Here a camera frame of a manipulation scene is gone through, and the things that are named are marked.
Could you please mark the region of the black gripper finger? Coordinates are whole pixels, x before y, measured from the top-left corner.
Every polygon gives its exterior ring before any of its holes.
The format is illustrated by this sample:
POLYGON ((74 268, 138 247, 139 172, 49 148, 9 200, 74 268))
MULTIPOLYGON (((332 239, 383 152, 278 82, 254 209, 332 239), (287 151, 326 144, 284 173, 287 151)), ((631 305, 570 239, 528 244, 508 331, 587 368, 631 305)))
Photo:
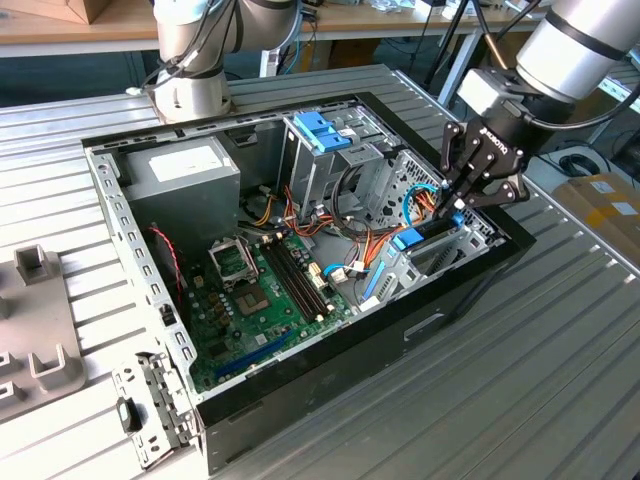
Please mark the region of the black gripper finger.
POLYGON ((482 183, 476 161, 482 147, 482 127, 481 121, 445 125, 439 167, 443 183, 436 218, 450 216, 457 200, 467 202, 471 194, 480 191, 482 183))
POLYGON ((448 159, 448 213, 517 203, 529 198, 519 172, 494 173, 496 166, 515 160, 496 153, 459 154, 448 159))

